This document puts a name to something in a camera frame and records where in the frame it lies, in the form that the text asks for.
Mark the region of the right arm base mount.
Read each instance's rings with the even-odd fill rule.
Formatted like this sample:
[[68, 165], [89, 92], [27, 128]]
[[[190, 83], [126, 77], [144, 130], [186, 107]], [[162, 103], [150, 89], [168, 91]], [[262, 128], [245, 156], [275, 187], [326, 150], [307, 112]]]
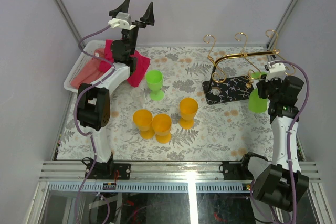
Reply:
[[239, 161], [222, 161], [218, 170], [223, 174], [224, 180], [252, 180], [254, 176], [248, 170], [247, 166], [252, 157], [256, 157], [265, 164], [268, 164], [268, 159], [259, 154], [248, 152], [244, 154]]

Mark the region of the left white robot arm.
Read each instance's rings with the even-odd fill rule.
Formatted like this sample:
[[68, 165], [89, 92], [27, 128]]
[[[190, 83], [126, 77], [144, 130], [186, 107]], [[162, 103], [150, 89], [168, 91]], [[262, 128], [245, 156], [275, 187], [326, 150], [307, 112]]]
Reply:
[[[109, 11], [111, 19], [107, 27], [97, 32], [120, 28], [122, 37], [106, 43], [107, 52], [103, 58], [86, 54], [102, 63], [106, 71], [98, 80], [79, 85], [74, 109], [75, 126], [81, 135], [90, 137], [90, 160], [99, 163], [97, 173], [103, 179], [111, 178], [115, 172], [115, 166], [108, 162], [112, 159], [112, 152], [105, 131], [110, 118], [110, 94], [124, 81], [137, 87], [150, 65], [150, 59], [140, 55], [136, 44], [139, 29], [155, 24], [153, 3], [150, 2], [144, 15], [135, 21], [128, 13], [129, 3], [130, 0], [125, 0]], [[89, 127], [92, 131], [85, 133], [82, 127]]]

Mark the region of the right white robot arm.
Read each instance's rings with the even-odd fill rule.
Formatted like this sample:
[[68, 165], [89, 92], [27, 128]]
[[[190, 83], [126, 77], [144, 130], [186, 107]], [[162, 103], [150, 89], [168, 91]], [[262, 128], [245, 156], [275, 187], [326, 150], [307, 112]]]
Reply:
[[273, 133], [272, 160], [253, 152], [243, 156], [240, 175], [254, 179], [253, 197], [265, 204], [292, 212], [309, 186], [297, 158], [296, 133], [299, 109], [295, 106], [304, 82], [295, 76], [266, 76], [257, 83], [257, 97], [268, 100]]

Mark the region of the green plastic wine glass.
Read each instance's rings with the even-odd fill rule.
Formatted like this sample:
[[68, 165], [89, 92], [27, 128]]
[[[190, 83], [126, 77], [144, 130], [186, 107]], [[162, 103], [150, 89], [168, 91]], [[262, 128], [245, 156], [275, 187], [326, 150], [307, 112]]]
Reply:
[[257, 83], [259, 82], [260, 75], [266, 74], [265, 72], [251, 73], [249, 78], [249, 84], [253, 91], [248, 99], [248, 108], [254, 113], [264, 113], [267, 110], [267, 99], [262, 99], [258, 95]]

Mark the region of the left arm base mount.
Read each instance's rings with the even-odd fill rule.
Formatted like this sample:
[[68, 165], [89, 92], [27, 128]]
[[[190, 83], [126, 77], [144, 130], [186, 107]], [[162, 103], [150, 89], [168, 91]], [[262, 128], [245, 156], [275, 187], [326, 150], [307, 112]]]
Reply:
[[130, 179], [131, 164], [115, 163], [113, 155], [106, 163], [96, 162], [93, 165], [94, 160], [90, 157], [83, 158], [81, 162], [86, 166], [85, 177], [88, 177], [88, 179], [113, 179], [115, 181]]

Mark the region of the gold wine glass rack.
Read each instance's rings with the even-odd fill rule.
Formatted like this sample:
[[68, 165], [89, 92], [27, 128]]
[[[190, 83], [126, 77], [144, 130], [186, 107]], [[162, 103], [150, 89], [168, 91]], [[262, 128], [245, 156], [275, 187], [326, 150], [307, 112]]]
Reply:
[[[209, 81], [202, 83], [203, 91], [206, 97], [206, 102], [209, 105], [242, 101], [249, 99], [253, 88], [249, 84], [249, 78], [251, 73], [265, 72], [266, 74], [260, 75], [260, 80], [266, 79], [266, 70], [261, 70], [255, 63], [252, 62], [252, 57], [259, 56], [271, 56], [272, 61], [276, 61], [277, 58], [282, 59], [280, 56], [280, 50], [277, 49], [278, 32], [273, 29], [265, 31], [265, 35], [270, 39], [275, 39], [275, 43], [271, 49], [260, 52], [247, 52], [245, 50], [247, 45], [248, 36], [242, 32], [236, 33], [235, 39], [237, 41], [242, 41], [244, 39], [244, 45], [239, 53], [236, 54], [226, 54], [218, 58], [217, 60], [212, 57], [212, 51], [216, 45], [216, 38], [213, 35], [205, 35], [203, 37], [203, 42], [209, 44], [212, 43], [211, 49], [207, 54], [207, 60], [213, 65], [211, 77]], [[247, 73], [229, 78], [227, 72], [220, 66], [220, 64], [227, 60], [242, 59], [248, 63], [249, 69]], [[288, 64], [284, 63], [286, 67], [284, 76], [292, 76], [294, 73], [289, 73], [287, 71]]]

